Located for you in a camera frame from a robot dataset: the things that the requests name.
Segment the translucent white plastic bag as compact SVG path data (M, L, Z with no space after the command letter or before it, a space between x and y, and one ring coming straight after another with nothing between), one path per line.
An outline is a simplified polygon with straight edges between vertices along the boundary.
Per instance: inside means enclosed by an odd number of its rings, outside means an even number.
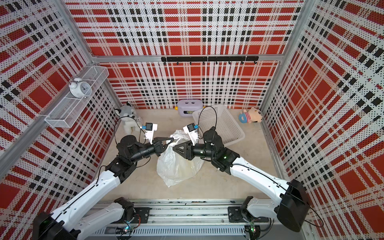
M190 140L183 130L176 130L170 137L174 138L174 141L169 144L157 161L157 174L168 188L194 177L204 164L200 158L195 157L189 161L173 151L172 147L175 145Z

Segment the white perforated plastic basket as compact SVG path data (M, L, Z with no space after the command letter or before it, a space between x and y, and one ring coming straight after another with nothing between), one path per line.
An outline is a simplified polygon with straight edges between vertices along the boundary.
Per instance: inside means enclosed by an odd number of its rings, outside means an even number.
M207 110L193 112L194 121L200 126L203 133L211 127L222 138L225 147L234 145L245 138L245 133L237 121L224 105L215 105Z

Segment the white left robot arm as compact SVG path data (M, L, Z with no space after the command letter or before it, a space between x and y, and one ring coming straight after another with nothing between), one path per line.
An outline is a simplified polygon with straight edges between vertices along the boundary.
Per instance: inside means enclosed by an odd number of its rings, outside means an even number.
M33 221L34 240L84 240L111 223L141 220L134 204L123 197L106 208L87 216L87 212L107 193L122 184L137 168L137 162L152 155L160 156L174 138L154 138L142 144L133 135L125 136L117 144L119 151L97 179L75 197L53 210L42 212Z

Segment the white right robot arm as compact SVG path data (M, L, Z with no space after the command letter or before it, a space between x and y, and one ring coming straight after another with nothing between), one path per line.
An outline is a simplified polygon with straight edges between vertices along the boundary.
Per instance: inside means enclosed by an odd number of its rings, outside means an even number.
M173 151L187 160L195 157L208 159L221 172L244 180L271 199L268 204L260 204L256 198L247 197L241 206L241 215L245 220L251 222L266 217L277 219L293 232L302 229L310 209L309 197L303 184L297 180L288 182L279 179L253 166L238 153L225 147L215 127L203 134L203 143L190 140L174 146Z

